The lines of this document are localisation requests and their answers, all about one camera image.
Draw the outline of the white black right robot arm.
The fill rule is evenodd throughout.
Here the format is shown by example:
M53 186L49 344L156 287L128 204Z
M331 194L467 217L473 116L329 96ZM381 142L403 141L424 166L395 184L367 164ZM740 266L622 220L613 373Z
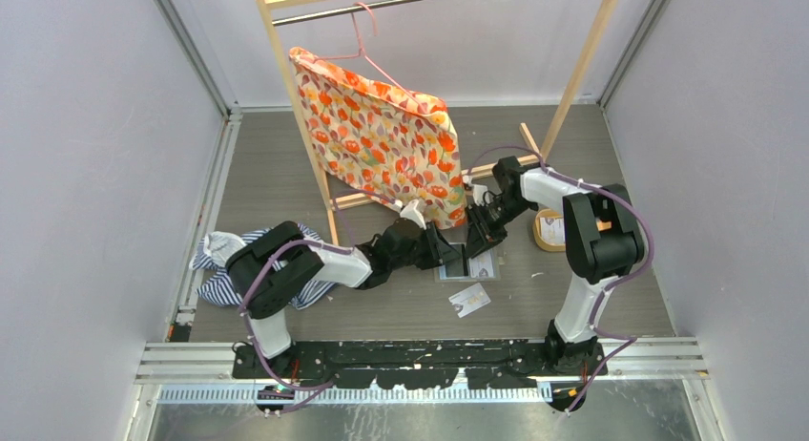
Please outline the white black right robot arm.
M597 186L562 175L539 161L516 157L494 164L499 192L462 177L472 196L467 205L467 251L476 257L499 245L506 226L542 206L561 215L567 262L572 271L566 299L550 321L541 356L550 370L569 374L594 359L596 331L612 290L651 252L628 192L620 184Z

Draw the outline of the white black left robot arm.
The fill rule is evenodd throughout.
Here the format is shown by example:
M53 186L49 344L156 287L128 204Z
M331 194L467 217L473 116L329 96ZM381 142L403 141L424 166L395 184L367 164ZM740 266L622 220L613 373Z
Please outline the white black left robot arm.
M438 228L398 218L369 241L347 247L306 238L285 221L230 256L225 270L241 296L239 311L258 347L256 365L284 376L293 363L284 309L314 283L370 289L401 268L433 269L462 259Z

